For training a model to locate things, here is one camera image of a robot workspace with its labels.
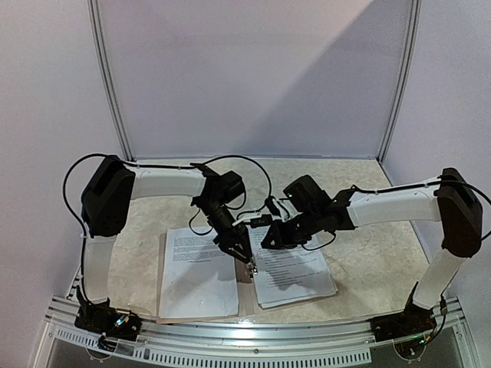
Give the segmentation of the white paper stack remainder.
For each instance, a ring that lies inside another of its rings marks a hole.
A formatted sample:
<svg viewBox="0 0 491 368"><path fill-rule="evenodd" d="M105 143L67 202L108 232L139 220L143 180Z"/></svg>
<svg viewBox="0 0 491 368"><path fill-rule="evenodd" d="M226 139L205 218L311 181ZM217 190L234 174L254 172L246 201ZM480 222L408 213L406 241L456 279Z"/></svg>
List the white paper stack remainder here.
<svg viewBox="0 0 491 368"><path fill-rule="evenodd" d="M261 241L267 228L249 229L257 272L254 286L263 309L330 297L338 288L314 236L305 246L287 250L265 249Z"/></svg>

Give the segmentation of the brown plastic folder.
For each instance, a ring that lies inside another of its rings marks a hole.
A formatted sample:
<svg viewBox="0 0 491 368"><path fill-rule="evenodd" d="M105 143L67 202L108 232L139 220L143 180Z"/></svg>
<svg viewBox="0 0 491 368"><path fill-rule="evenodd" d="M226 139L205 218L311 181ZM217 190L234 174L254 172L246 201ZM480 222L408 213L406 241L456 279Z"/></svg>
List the brown plastic folder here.
<svg viewBox="0 0 491 368"><path fill-rule="evenodd" d="M205 320L218 320L221 318L226 318L226 317L220 317L220 318L213 318L213 319L203 319L203 320L193 320L193 319L187 319L187 320L164 320L158 317L158 307L159 307L159 298L160 298L160 288L162 284L162 273L163 273L163 256L165 252L165 243L166 243L166 234L160 236L160 253L159 253L159 276L160 279L158 281L158 288L157 288L157 321L160 324L169 324L169 323L176 323L176 322L188 322L188 321L205 321ZM282 306L278 307L272 307L268 309L263 309L259 306L257 297L256 297L256 292L255 292L255 286L254 286L254 277L249 278L246 272L246 267L242 263L235 261L235 269L236 269L236 281L237 281L237 288L238 288L238 293L239 293L239 312L237 313L236 316L231 316L231 317L246 317L250 316L253 314L261 314L263 312L266 312L269 309L278 309L282 307L288 307L290 305L294 304L301 304L305 303L310 300L306 301L299 301L296 303L291 303L291 304L285 304Z"/></svg>

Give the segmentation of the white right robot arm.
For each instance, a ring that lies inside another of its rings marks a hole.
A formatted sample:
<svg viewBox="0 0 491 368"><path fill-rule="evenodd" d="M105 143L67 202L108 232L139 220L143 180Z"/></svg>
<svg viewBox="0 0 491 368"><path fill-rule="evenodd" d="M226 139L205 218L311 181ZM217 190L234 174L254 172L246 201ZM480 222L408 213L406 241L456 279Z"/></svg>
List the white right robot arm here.
<svg viewBox="0 0 491 368"><path fill-rule="evenodd" d="M270 314L288 322L366 317L403 334L432 329L442 293L489 239L489 208L455 169L393 189L382 176L371 189L338 192L308 175L292 179L271 201L261 245L318 249L338 290Z"/></svg>

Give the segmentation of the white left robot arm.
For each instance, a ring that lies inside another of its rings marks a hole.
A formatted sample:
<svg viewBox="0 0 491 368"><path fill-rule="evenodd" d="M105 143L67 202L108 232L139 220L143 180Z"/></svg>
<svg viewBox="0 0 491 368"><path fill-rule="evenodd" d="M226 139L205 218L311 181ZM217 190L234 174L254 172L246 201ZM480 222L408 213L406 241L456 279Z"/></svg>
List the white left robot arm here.
<svg viewBox="0 0 491 368"><path fill-rule="evenodd" d="M206 164L187 167L125 163L115 155L105 156L81 194L81 284L77 299L85 321L98 333L114 326L106 310L108 271L117 236L127 223L130 204L136 199L186 196L206 217L216 232L215 245L247 265L252 249L246 226L237 222L227 205L245 192L239 174L219 174Z"/></svg>

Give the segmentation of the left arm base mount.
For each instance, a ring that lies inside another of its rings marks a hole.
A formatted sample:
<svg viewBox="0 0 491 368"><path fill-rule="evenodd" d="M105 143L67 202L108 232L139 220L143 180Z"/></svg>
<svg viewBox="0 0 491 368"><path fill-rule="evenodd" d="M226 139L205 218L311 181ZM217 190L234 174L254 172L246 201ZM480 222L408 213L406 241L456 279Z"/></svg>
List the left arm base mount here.
<svg viewBox="0 0 491 368"><path fill-rule="evenodd" d="M95 304L89 301L81 287L76 289L79 309L74 326L98 334L97 348L113 353L120 340L136 342L142 327L141 318L131 310L118 310L110 300Z"/></svg>

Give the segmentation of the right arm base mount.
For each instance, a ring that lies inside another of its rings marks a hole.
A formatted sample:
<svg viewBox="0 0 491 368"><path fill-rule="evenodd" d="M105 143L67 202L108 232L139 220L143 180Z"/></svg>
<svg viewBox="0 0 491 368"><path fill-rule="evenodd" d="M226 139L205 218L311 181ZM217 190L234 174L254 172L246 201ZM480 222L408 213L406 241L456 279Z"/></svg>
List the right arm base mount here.
<svg viewBox="0 0 491 368"><path fill-rule="evenodd" d="M377 342L412 337L419 345L423 345L440 333L445 320L444 317L438 327L432 309L410 305L401 312L373 317L369 322Z"/></svg>

